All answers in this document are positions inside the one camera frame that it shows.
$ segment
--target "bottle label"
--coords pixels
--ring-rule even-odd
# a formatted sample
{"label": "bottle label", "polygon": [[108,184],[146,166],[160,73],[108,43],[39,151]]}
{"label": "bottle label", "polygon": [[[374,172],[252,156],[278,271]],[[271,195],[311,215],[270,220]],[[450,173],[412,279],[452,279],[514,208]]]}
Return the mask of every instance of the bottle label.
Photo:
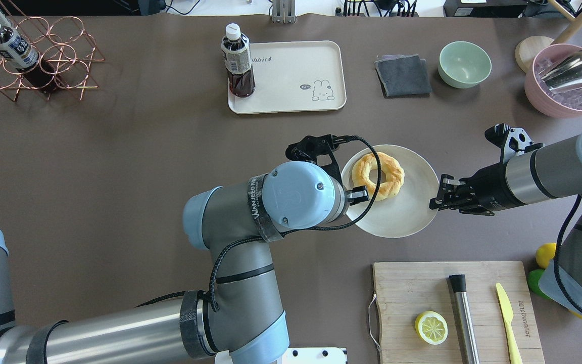
{"label": "bottle label", "polygon": [[226,69],[228,69],[228,71],[233,74],[245,73],[253,66],[250,56],[249,38],[245,35],[242,35],[242,39],[245,43],[245,46],[238,51],[231,51],[222,47],[222,50],[224,51],[224,63],[226,64]]}
{"label": "bottle label", "polygon": [[18,34],[7,43],[0,44],[0,56],[10,61],[17,69],[31,67],[39,58],[37,51]]}

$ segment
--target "gray cloth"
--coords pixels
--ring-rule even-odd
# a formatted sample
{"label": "gray cloth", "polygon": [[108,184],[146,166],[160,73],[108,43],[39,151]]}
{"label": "gray cloth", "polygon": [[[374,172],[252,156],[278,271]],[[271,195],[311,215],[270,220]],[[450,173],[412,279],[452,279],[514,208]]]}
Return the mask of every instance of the gray cloth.
{"label": "gray cloth", "polygon": [[419,55],[382,56],[374,64],[386,97],[432,92],[425,60]]}

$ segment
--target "metal muddler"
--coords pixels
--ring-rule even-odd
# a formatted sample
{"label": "metal muddler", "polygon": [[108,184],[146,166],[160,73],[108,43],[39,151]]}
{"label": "metal muddler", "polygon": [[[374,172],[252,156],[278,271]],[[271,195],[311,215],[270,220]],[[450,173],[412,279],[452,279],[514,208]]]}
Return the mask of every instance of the metal muddler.
{"label": "metal muddler", "polygon": [[455,295],[455,318],[457,319],[457,334],[461,335],[462,357],[465,358],[466,364],[479,364],[480,357],[475,342],[475,333],[473,332],[473,321],[471,320],[471,309],[468,306],[466,297],[466,275],[450,275],[453,295]]}
{"label": "metal muddler", "polygon": [[553,67],[541,74],[541,80],[552,93],[568,92],[582,87],[582,50],[572,53]]}

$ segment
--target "wooden coaster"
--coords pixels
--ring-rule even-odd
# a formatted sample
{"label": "wooden coaster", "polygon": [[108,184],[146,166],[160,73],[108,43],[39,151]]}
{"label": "wooden coaster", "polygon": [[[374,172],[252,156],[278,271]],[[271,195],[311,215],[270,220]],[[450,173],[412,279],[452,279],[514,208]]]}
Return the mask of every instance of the wooden coaster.
{"label": "wooden coaster", "polygon": [[517,62],[520,69],[526,73],[529,70],[529,67],[531,67],[534,57],[538,55],[538,52],[549,47],[553,41],[554,40],[550,37],[542,35],[534,35],[523,39],[515,47],[515,62]]}

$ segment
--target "metal stand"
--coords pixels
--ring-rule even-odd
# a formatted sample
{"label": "metal stand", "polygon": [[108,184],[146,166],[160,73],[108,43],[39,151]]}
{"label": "metal stand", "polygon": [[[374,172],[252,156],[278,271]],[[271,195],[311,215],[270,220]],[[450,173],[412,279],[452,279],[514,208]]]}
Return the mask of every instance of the metal stand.
{"label": "metal stand", "polygon": [[296,22],[296,0],[273,0],[273,23]]}

